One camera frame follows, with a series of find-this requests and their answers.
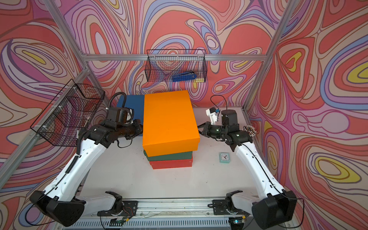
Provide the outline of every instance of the clock face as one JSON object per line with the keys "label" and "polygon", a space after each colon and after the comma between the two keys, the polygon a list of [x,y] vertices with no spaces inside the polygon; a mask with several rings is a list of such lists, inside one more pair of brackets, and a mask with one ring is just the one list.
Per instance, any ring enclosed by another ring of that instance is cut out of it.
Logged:
{"label": "clock face", "polygon": [[226,153],[221,154],[221,160],[229,160],[229,155]]}

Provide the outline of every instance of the green box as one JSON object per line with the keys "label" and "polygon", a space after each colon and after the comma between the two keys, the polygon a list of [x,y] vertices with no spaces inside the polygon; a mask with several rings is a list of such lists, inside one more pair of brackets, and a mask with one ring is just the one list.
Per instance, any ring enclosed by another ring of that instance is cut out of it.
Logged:
{"label": "green box", "polygon": [[144,155],[147,157],[148,161],[160,161],[160,160],[189,160],[192,159],[192,151],[167,154],[161,156],[147,156],[146,151],[143,150]]}

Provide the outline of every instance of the metal extrusion bar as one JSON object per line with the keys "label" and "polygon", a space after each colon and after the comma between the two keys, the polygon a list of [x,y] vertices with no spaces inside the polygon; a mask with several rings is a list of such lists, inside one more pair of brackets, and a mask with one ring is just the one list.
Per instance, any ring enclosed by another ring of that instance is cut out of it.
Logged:
{"label": "metal extrusion bar", "polygon": [[170,217],[170,218],[131,218],[128,222],[114,223],[108,218],[90,218],[79,219],[73,225],[64,227],[63,229],[79,230],[79,229],[102,229],[102,225],[105,229],[131,229],[131,230],[158,230],[158,229],[211,229],[211,230],[229,230],[231,229],[230,221],[228,217]]}
{"label": "metal extrusion bar", "polygon": [[[195,54],[179,54],[175,56],[193,56]],[[85,61],[146,61],[146,54],[83,54]],[[265,61],[264,54],[206,54],[206,61]]]}
{"label": "metal extrusion bar", "polygon": [[[86,76],[89,74],[88,69],[84,69],[82,72],[78,74],[75,78],[75,83],[82,83]],[[70,88],[67,88],[62,95],[55,101],[52,109],[43,116],[37,125],[42,125],[46,119],[51,115],[56,106],[61,102],[61,100],[66,96]],[[9,156],[8,159],[5,160],[4,164],[0,167],[0,189],[5,185],[5,183],[9,180],[11,175],[13,175],[14,171],[18,168],[18,166],[22,163],[27,154],[31,151],[37,141],[40,139],[40,135],[35,133],[33,130],[30,130],[27,137],[22,141],[22,143],[15,149],[15,151]]]}
{"label": "metal extrusion bar", "polygon": [[[138,201],[137,214],[130,220],[129,226],[132,223],[138,224],[141,221],[157,221],[162,219],[182,218],[183,220],[201,219],[213,220],[213,219],[224,219],[228,220],[229,217],[241,217],[243,214],[237,215],[218,215],[213,214],[213,208],[207,207],[208,204],[212,203],[214,199],[224,199],[225,197],[212,197],[212,198],[168,198],[168,199],[124,199],[124,200],[135,200]],[[114,217],[103,217],[102,222],[105,223],[105,228],[109,227],[109,222]],[[158,226],[149,226],[146,223],[145,228],[149,227],[157,228]],[[99,228],[100,218],[96,213],[88,216],[81,217],[75,224],[70,227],[63,227],[63,229],[93,229]],[[56,225],[53,230],[60,230],[60,226]]]}
{"label": "metal extrusion bar", "polygon": [[[72,48],[72,51],[73,51],[74,55],[76,56],[76,58],[78,59],[78,61],[81,63],[81,65],[84,68],[87,68],[90,71],[91,74],[90,74],[89,79],[91,80],[93,85],[97,88],[103,89],[100,82],[97,80],[97,77],[95,76],[93,71],[91,71],[91,69],[88,65],[88,62],[85,61],[84,58],[82,57],[83,52],[80,49],[80,47],[78,46],[74,36],[72,35],[72,32],[69,29],[69,26],[68,26],[67,22],[64,19],[64,16],[60,12],[60,9],[57,7],[55,1],[54,0],[44,0],[44,3],[45,3],[45,6],[47,7],[47,9],[49,10],[51,16],[53,17],[55,23],[59,27],[61,35],[69,43],[69,45]],[[108,104],[107,98],[104,98],[104,103],[106,105]]]}
{"label": "metal extrusion bar", "polygon": [[297,4],[299,3],[299,0],[291,0],[288,1],[284,13],[280,19],[279,24],[277,25],[275,34],[270,42],[270,45],[268,47],[268,50],[266,52],[266,60],[261,64],[261,66],[259,67],[258,70],[258,74],[255,77],[255,80],[251,86],[251,88],[249,89],[249,93],[247,95],[247,98],[245,99],[244,105],[243,105],[243,109],[246,109],[247,106],[250,103],[250,100],[254,97],[254,95],[256,94],[260,81],[262,80],[262,78],[264,77],[264,75],[266,74],[266,70],[268,65],[270,64],[271,60],[272,60],[272,56],[274,54],[274,52],[276,51],[277,45],[280,42],[280,39],[282,37],[282,35],[284,34],[284,31],[286,29],[287,24],[289,23],[290,17],[294,12],[294,9],[296,8]]}

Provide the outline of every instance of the orange box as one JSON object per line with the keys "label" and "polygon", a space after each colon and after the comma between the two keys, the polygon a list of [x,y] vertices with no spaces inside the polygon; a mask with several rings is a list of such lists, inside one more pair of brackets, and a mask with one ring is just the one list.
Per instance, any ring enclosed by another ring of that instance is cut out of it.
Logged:
{"label": "orange box", "polygon": [[196,151],[199,139],[187,90],[144,96],[143,148],[147,156]]}

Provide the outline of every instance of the colorful swirl pattern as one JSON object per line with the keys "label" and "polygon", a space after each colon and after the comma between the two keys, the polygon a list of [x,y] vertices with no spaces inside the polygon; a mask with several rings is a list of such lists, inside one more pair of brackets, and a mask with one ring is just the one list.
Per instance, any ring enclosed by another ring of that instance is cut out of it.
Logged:
{"label": "colorful swirl pattern", "polygon": [[[207,54],[264,54],[283,4],[281,0],[82,0],[61,2],[59,8],[85,53],[205,49]],[[221,87],[229,105],[242,106],[259,65],[255,61],[211,61],[205,83],[152,83],[144,80],[145,62],[91,63],[107,96],[119,91],[144,94],[187,89],[193,106],[210,106],[209,98]],[[226,84],[217,84],[224,79]]]}
{"label": "colorful swirl pattern", "polygon": [[302,0],[247,107],[302,229],[368,229],[367,63],[368,1]]}
{"label": "colorful swirl pattern", "polygon": [[[42,0],[0,1],[0,21],[2,165],[35,118],[81,68]],[[0,191],[0,229],[30,227],[25,221],[29,196],[53,180],[73,150],[39,140]],[[39,224],[50,219],[32,208],[28,220]]]}
{"label": "colorful swirl pattern", "polygon": [[[284,6],[283,0],[55,3],[81,50],[90,54],[137,54],[153,48],[202,48],[210,54],[265,53]],[[6,22],[0,29],[2,164],[27,135],[35,117],[81,68],[43,0],[0,1],[0,21]],[[208,80],[194,83],[147,82],[144,61],[93,61],[90,65],[107,96],[120,91],[139,95],[187,89],[193,106],[209,106],[214,93],[228,98],[230,106],[241,106],[260,62],[210,62]],[[93,124],[104,118],[105,106],[101,105]],[[275,145],[273,153],[280,146]],[[29,196],[34,190],[43,190],[74,151],[44,140],[35,145],[0,191],[0,229],[30,227],[25,221]],[[33,224],[50,221],[36,208],[27,219]]]}

